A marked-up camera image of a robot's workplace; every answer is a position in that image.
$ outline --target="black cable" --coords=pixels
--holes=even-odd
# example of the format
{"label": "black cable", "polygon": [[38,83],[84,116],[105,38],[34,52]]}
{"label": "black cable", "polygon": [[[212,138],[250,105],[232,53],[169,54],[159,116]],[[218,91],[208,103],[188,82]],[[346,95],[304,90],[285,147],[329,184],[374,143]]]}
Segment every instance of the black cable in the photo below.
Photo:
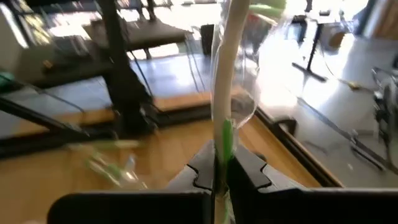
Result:
{"label": "black cable", "polygon": [[360,84],[358,84],[358,83],[356,83],[356,82],[351,82],[351,81],[344,80],[344,79],[342,79],[342,78],[338,78],[338,77],[331,71],[331,68],[329,67],[329,65],[328,65],[328,63],[327,63],[327,61],[326,61],[325,51],[324,51],[324,48],[323,48],[323,46],[322,46],[322,43],[319,42],[319,46],[320,46],[320,52],[321,52],[321,55],[322,55],[322,58],[323,58],[323,62],[325,63],[326,68],[328,69],[328,71],[329,71],[330,74],[334,77],[335,80],[337,80],[337,81],[339,81],[340,83],[342,83],[342,84],[348,86],[348,87],[351,89],[351,91],[366,91],[366,92],[369,92],[369,93],[374,93],[375,91],[377,91],[377,89],[373,89],[373,88],[370,88],[370,87],[365,87],[365,86],[360,85]]}
{"label": "black cable", "polygon": [[190,69],[190,71],[191,71],[191,75],[192,75],[193,83],[195,84],[195,88],[197,89],[197,92],[199,93],[199,92],[200,92],[200,90],[199,90],[199,87],[198,87],[197,81],[196,81],[196,79],[195,79],[195,76],[194,76],[194,74],[193,74],[193,70],[192,70],[192,64],[191,64],[191,59],[190,59],[190,57],[189,57],[189,56],[188,56],[188,64],[189,64],[189,69]]}
{"label": "black cable", "polygon": [[195,64],[195,67],[196,67],[196,70],[197,70],[201,85],[203,87],[203,90],[206,90],[205,83],[203,82],[203,79],[201,77],[201,74],[200,74],[200,71],[199,71],[199,68],[198,68],[198,65],[197,65],[197,61],[195,60],[195,56],[193,55],[193,52],[192,52],[191,48],[189,47],[189,44],[186,41],[184,41],[184,43],[185,43],[185,47],[187,48],[187,57],[188,57],[188,61],[189,61],[190,70],[191,70],[191,72],[193,72],[192,68],[191,68],[192,65],[191,65],[191,62],[190,62],[191,61],[190,56],[191,56],[192,59],[193,59],[193,63]]}
{"label": "black cable", "polygon": [[141,69],[141,66],[139,66],[139,64],[138,64],[138,60],[137,60],[136,56],[134,55],[133,52],[131,52],[131,54],[132,54],[132,56],[134,57],[134,62],[136,63],[136,65],[137,65],[137,67],[138,67],[138,70],[139,70],[139,72],[141,73],[142,78],[144,79],[145,85],[147,85],[147,87],[148,87],[149,94],[150,94],[151,96],[154,96],[154,94],[152,93],[152,90],[150,90],[150,86],[149,86],[148,80],[147,80],[147,78],[145,77],[144,72],[143,72],[142,69]]}

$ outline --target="gym equipment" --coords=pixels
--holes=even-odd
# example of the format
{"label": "gym equipment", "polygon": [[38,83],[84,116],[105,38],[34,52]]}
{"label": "gym equipment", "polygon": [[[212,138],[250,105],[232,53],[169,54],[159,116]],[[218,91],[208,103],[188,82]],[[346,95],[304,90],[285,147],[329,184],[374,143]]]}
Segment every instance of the gym equipment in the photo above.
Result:
{"label": "gym equipment", "polygon": [[[378,80],[377,73],[384,72],[389,75],[385,80]],[[378,123],[378,137],[383,141],[387,151],[387,161],[390,166],[394,166],[396,161],[393,161],[391,154],[394,153],[391,149],[396,147],[397,136],[397,79],[393,72],[381,68],[373,68],[373,79],[379,85],[379,91],[374,93],[374,115]]]}
{"label": "gym equipment", "polygon": [[[40,7],[46,4],[56,4],[67,1],[27,1],[31,7]],[[89,141],[96,138],[115,138],[116,136],[134,136],[149,133],[154,126],[165,126],[175,123],[187,122],[193,119],[210,117],[210,106],[199,105],[193,108],[162,112],[152,105],[152,97],[146,92],[144,85],[138,80],[137,75],[131,70],[126,55],[126,47],[119,25],[116,5],[114,1],[100,0],[98,4],[103,13],[104,27],[109,43],[111,60],[102,66],[97,63],[89,67],[78,68],[76,74],[98,74],[104,77],[108,92],[113,103],[114,124],[95,124],[89,127],[71,127],[28,108],[1,98],[0,110],[16,115],[33,123],[48,128],[50,131],[33,134],[30,136],[11,137],[0,140],[0,157],[17,156],[20,154],[56,148],[66,142]],[[91,134],[88,128],[102,134]]]}
{"label": "gym equipment", "polygon": [[[120,19],[120,26],[123,34],[123,39],[126,43],[126,51],[130,52],[133,50],[144,49],[147,54],[147,58],[150,58],[149,51],[147,49],[152,47],[159,47],[165,44],[177,44],[184,43],[185,48],[187,50],[188,62],[192,71],[192,65],[190,62],[190,54],[192,54],[191,48],[187,43],[187,35],[191,34],[190,31],[179,29],[177,27],[170,26],[168,24],[164,24],[160,20],[158,20],[154,13],[154,2],[153,0],[148,0],[148,11],[150,15],[150,19],[145,20],[144,15],[142,14],[142,9],[139,10],[140,19],[134,22],[126,22],[124,19]],[[102,57],[106,58],[109,55],[109,43],[106,38],[104,24],[101,21],[92,21],[90,25],[83,26],[84,30],[93,40],[95,45],[97,46],[97,54],[103,55]],[[141,68],[137,61],[137,58],[134,56],[134,61],[141,72]],[[195,67],[197,70],[197,74],[201,80],[201,84],[203,89],[205,89],[205,85],[203,80],[201,79],[200,72],[198,70],[195,58],[193,58],[195,63]],[[193,71],[191,73],[193,82],[197,89],[197,92],[200,91]],[[151,93],[150,86],[146,83],[147,89]]]}

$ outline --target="black metal frame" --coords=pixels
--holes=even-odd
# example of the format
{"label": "black metal frame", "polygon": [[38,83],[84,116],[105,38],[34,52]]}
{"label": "black metal frame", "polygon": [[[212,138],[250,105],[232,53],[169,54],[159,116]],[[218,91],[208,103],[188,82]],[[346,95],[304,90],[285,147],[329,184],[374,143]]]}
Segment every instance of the black metal frame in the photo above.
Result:
{"label": "black metal frame", "polygon": [[72,126],[0,97],[0,110],[41,125],[49,131],[0,140],[0,159],[61,147],[70,142],[111,139],[112,130]]}
{"label": "black metal frame", "polygon": [[281,128],[281,124],[288,127],[288,132],[294,135],[297,122],[292,118],[273,120],[258,108],[255,115],[265,124],[275,137],[293,154],[294,157],[311,173],[324,187],[342,187],[329,173],[316,163],[287,133]]}
{"label": "black metal frame", "polygon": [[314,72],[311,70],[311,64],[312,64],[313,56],[315,55],[315,51],[316,51],[316,49],[317,49],[317,44],[318,44],[318,41],[319,41],[319,39],[320,39],[320,37],[321,37],[322,29],[323,29],[323,24],[317,22],[317,31],[316,31],[315,36],[314,36],[314,38],[313,38],[312,49],[311,49],[311,53],[310,53],[310,58],[309,58],[309,60],[308,60],[308,62],[307,62],[307,66],[306,66],[306,67],[303,67],[302,65],[300,65],[300,64],[298,64],[298,63],[295,63],[295,62],[293,62],[292,65],[293,65],[295,68],[297,68],[297,69],[299,69],[300,71],[302,71],[304,74],[310,75],[310,76],[312,76],[313,78],[316,78],[317,80],[319,80],[319,81],[321,81],[321,82],[325,82],[325,81],[326,81],[326,78],[325,78],[325,77],[323,77],[323,76],[321,76],[321,75],[318,75],[318,74],[314,73]]}

